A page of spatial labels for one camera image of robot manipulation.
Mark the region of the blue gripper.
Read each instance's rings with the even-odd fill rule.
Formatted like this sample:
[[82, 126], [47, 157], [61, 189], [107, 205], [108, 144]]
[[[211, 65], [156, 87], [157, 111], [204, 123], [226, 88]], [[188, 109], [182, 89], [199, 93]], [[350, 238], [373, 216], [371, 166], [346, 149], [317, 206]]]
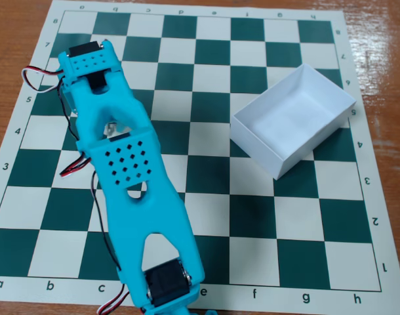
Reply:
[[[64, 98], [66, 99], [66, 102], [68, 106], [70, 107], [71, 112], [77, 116], [78, 111], [77, 111], [77, 100], [79, 97], [77, 96], [77, 93], [79, 92], [79, 86], [77, 85], [78, 81], [72, 81], [71, 83], [64, 83], [62, 82], [60, 90], [62, 91]], [[124, 123], [117, 122], [116, 127], [115, 127], [115, 134], [116, 135], [122, 135], [122, 134], [131, 134], [132, 129], [125, 125]]]

